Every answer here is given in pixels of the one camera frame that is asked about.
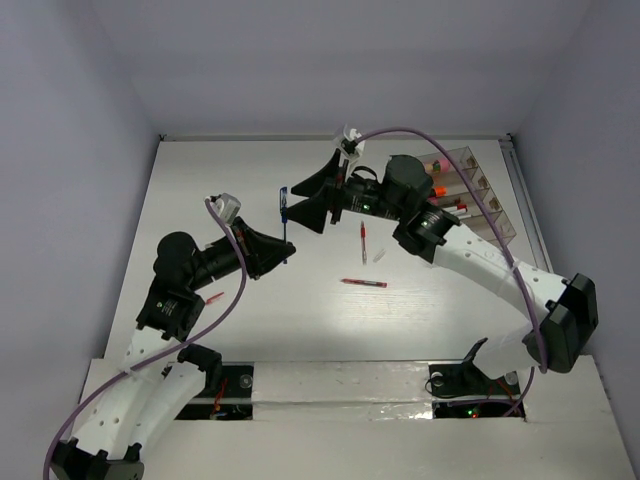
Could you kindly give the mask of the dark blue ballpoint pen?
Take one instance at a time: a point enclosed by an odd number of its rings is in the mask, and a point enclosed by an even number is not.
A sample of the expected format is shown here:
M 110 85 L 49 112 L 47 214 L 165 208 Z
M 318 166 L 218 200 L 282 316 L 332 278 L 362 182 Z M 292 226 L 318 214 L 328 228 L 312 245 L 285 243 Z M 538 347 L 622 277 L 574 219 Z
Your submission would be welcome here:
M 287 213 L 286 213 L 286 207 L 281 208 L 280 210 L 280 216 L 281 216 L 281 223 L 282 223 L 282 228 L 283 228 L 283 240 L 285 243 L 287 243 Z M 288 259 L 285 258 L 283 260 L 283 264 L 287 265 L 288 264 Z

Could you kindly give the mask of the red ballpoint pen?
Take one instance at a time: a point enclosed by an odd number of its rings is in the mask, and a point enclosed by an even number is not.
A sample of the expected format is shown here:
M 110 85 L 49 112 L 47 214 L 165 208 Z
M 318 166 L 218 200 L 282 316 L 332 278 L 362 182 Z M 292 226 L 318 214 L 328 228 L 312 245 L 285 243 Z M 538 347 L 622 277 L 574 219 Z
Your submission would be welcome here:
M 366 225 L 364 221 L 360 222 L 360 244 L 361 244 L 361 261 L 363 265 L 367 265 L 367 243 L 366 243 Z

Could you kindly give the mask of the red gel pen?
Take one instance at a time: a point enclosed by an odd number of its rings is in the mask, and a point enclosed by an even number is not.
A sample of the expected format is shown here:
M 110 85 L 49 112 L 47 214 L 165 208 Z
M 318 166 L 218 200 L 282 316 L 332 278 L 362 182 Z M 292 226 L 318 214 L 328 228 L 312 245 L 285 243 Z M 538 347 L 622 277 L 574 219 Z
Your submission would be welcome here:
M 387 282 L 364 280 L 364 279 L 343 278 L 340 280 L 340 282 L 348 285 L 359 285 L 359 286 L 367 286 L 367 287 L 374 287 L 374 288 L 387 288 L 388 286 Z

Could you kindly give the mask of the small red pen cap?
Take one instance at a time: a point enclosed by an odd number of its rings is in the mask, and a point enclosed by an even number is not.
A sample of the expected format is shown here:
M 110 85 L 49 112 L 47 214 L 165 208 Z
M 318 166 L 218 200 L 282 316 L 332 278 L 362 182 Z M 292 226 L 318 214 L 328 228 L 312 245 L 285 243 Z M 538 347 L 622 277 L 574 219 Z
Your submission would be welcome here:
M 223 296 L 224 296 L 224 292 L 217 293 L 217 294 L 215 294 L 215 295 L 213 295 L 213 296 L 209 297 L 209 298 L 206 300 L 205 305 L 211 305 L 211 304 L 213 304 L 214 302 L 216 302 L 216 301 L 220 300 Z

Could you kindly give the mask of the white pen red cap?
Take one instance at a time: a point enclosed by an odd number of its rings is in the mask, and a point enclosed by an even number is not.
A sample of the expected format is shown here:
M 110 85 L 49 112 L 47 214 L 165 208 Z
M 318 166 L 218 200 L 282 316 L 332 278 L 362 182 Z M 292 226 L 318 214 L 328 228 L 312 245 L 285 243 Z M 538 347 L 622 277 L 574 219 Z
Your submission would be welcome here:
M 466 204 L 455 204 L 450 207 L 446 207 L 445 211 L 451 214 L 465 214 L 468 211 Z

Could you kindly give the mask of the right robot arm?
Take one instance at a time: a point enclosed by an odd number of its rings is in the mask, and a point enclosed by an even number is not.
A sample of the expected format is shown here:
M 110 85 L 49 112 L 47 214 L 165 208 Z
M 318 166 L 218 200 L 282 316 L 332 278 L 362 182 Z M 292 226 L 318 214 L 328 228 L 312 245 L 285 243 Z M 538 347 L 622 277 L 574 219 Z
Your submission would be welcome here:
M 507 261 L 494 244 L 430 202 L 433 180 L 415 157 L 392 156 L 383 177 L 364 178 L 348 166 L 336 151 L 321 170 L 293 186 L 301 200 L 288 207 L 288 219 L 316 233 L 338 223 L 344 211 L 394 220 L 393 237 L 409 254 L 462 275 L 525 317 L 525 325 L 510 333 L 478 340 L 461 362 L 431 367 L 425 387 L 432 395 L 485 395 L 496 380 L 530 368 L 572 370 L 598 325 L 591 279 L 566 279 Z

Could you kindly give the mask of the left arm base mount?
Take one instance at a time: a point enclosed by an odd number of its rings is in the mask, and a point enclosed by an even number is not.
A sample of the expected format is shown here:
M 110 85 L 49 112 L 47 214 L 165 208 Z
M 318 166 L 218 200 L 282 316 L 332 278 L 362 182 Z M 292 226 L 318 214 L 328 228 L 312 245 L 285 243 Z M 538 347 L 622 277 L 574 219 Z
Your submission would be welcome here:
M 216 388 L 207 388 L 177 414 L 181 421 L 244 421 L 253 418 L 253 364 L 224 364 Z

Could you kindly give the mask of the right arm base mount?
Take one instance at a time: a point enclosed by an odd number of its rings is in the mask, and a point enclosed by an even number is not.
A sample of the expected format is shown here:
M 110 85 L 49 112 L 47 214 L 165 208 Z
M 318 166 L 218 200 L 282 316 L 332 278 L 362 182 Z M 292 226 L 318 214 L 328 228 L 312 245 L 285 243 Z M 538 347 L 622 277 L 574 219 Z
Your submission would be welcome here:
M 435 419 L 525 419 L 518 376 L 510 386 L 505 376 L 490 379 L 473 363 L 486 342 L 476 342 L 461 361 L 429 366 L 424 390 L 431 395 Z

